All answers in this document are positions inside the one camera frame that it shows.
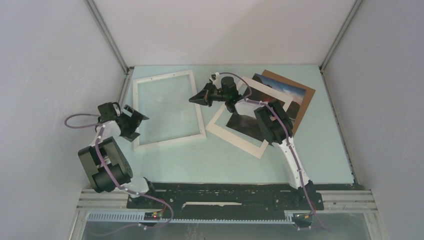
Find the tabletop surface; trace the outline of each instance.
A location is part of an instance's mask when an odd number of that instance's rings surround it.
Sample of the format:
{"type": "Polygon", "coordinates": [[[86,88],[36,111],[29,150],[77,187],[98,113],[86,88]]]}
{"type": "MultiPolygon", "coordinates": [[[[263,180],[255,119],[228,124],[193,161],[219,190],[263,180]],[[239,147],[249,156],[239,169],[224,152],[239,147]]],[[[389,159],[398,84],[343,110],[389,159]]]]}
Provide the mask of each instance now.
{"type": "MultiPolygon", "coordinates": [[[[315,89],[312,101],[294,136],[299,158],[309,178],[315,184],[353,183],[349,162],[318,66],[136,66],[132,80],[185,70],[193,71],[197,91],[205,86],[211,74],[215,72],[232,72],[252,78],[255,73],[261,74],[264,70],[315,89]]],[[[171,97],[172,90],[171,87],[164,87],[161,91],[164,95],[171,97]]],[[[142,101],[144,96],[140,94],[138,96],[142,101]]],[[[125,104],[133,105],[133,83],[129,84],[125,104]]],[[[201,106],[205,126],[221,105],[222,103],[218,102],[211,107],[201,106]]],[[[175,115],[173,111],[166,111],[165,107],[159,108],[161,107],[156,106],[155,110],[163,111],[164,119],[170,119],[175,115]]],[[[222,117],[228,117],[229,114],[225,111],[222,117]]],[[[246,139],[252,143],[256,141],[256,144],[260,146],[258,140],[248,136],[246,139]]],[[[270,145],[258,159],[208,131],[206,131],[206,139],[195,139],[138,151],[134,151],[133,144],[122,137],[117,139],[117,142],[130,163],[135,178],[146,177],[153,182],[181,183],[287,183],[285,157],[270,145]]]]}

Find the purple cable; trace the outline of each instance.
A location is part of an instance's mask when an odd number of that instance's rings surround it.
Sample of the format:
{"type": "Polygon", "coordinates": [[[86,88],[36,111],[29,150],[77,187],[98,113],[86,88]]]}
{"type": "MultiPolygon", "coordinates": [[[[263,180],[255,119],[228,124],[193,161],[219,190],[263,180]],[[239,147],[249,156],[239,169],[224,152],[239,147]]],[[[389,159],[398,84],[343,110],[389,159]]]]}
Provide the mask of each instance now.
{"type": "MultiPolygon", "coordinates": [[[[104,170],[106,170],[106,172],[109,175],[110,179],[112,179],[112,182],[120,190],[123,190],[123,191],[125,191],[125,192],[127,192],[129,194],[132,194],[132,195],[137,195],[137,196],[144,197],[144,198],[147,198],[147,199],[155,200],[155,201],[157,201],[157,202],[159,202],[161,204],[164,204],[165,206],[167,206],[169,208],[169,210],[171,211],[171,217],[166,222],[164,222],[163,224],[160,224],[160,225],[155,225],[155,226],[146,226],[146,225],[144,225],[144,228],[146,228],[146,229],[158,229],[158,228],[164,227],[165,225],[169,224],[172,221],[172,219],[174,218],[174,210],[173,210],[173,208],[166,201],[163,201],[163,200],[161,200],[159,198],[156,198],[154,196],[149,196],[149,195],[146,195],[146,194],[143,194],[143,193],[140,193],[140,192],[136,192],[136,191],[130,190],[130,189],[126,188],[126,187],[123,187],[123,186],[121,186],[119,184],[118,180],[114,177],[113,173],[111,172],[111,170],[109,169],[108,165],[106,164],[105,159],[103,159],[103,156],[100,153],[100,149],[99,149],[99,142],[100,142],[100,139],[102,138],[102,134],[103,134],[103,131],[104,130],[105,130],[105,128],[102,125],[100,127],[99,132],[98,132],[98,137],[95,140],[94,148],[95,148],[95,152],[97,153],[98,158],[100,159],[101,164],[104,167],[104,170]]],[[[132,224],[132,226],[138,226],[139,224],[141,224],[141,223],[132,224]]]]}
{"type": "Polygon", "coordinates": [[[99,117],[99,115],[96,114],[89,114],[89,113],[78,113],[78,114],[73,114],[68,116],[65,119],[65,126],[67,126],[70,129],[83,129],[83,128],[89,128],[89,127],[96,127],[101,125],[101,123],[93,123],[93,124],[89,124],[89,125],[84,125],[84,126],[71,126],[68,124],[69,119],[73,118],[73,117],[77,117],[77,116],[94,116],[94,117],[99,117]]]}
{"type": "Polygon", "coordinates": [[[248,99],[248,97],[249,97],[250,95],[252,95],[252,88],[249,86],[249,84],[248,84],[245,80],[243,80],[243,78],[241,78],[240,76],[238,76],[238,75],[236,75],[236,74],[234,74],[234,73],[232,73],[232,72],[220,72],[219,74],[228,74],[228,75],[232,75],[232,76],[235,76],[235,77],[239,78],[241,81],[243,81],[243,83],[244,83],[244,84],[246,84],[246,85],[247,85],[247,88],[249,89],[249,94],[247,94],[247,95],[244,97],[244,100],[245,100],[246,102],[248,102],[248,103],[253,103],[253,104],[258,104],[258,105],[266,106],[266,107],[269,109],[269,111],[271,111],[272,115],[274,115],[274,117],[277,119],[277,121],[279,122],[279,124],[282,126],[282,129],[284,130],[284,133],[285,133],[285,140],[286,140],[286,142],[287,142],[287,146],[288,146],[288,148],[290,149],[291,154],[292,154],[292,155],[293,155],[293,157],[294,157],[294,161],[296,162],[297,171],[299,172],[299,176],[300,176],[300,183],[302,184],[302,189],[303,189],[303,192],[304,192],[304,194],[305,194],[305,197],[306,197],[307,203],[309,204],[310,210],[312,211],[313,215],[316,217],[316,219],[318,220],[318,222],[322,225],[322,228],[323,228],[323,229],[325,229],[327,232],[332,233],[332,231],[331,231],[330,229],[328,229],[328,228],[324,225],[324,223],[321,221],[321,219],[318,217],[317,212],[316,212],[316,211],[315,211],[315,209],[314,209],[314,206],[312,206],[311,199],[309,198],[308,192],[307,192],[307,191],[306,191],[306,189],[305,189],[304,178],[303,178],[303,175],[302,175],[302,169],[301,169],[301,167],[300,167],[299,160],[298,160],[298,158],[296,157],[296,154],[295,154],[295,152],[294,152],[294,150],[293,150],[292,146],[290,145],[290,142],[289,142],[289,132],[287,131],[286,126],[284,126],[283,121],[282,121],[282,120],[281,120],[281,119],[277,116],[276,112],[275,112],[275,111],[274,111],[274,110],[273,110],[273,109],[272,109],[272,108],[271,108],[268,104],[265,104],[265,103],[260,102],[260,101],[255,101],[255,100],[250,100],[250,99],[248,99]]]}

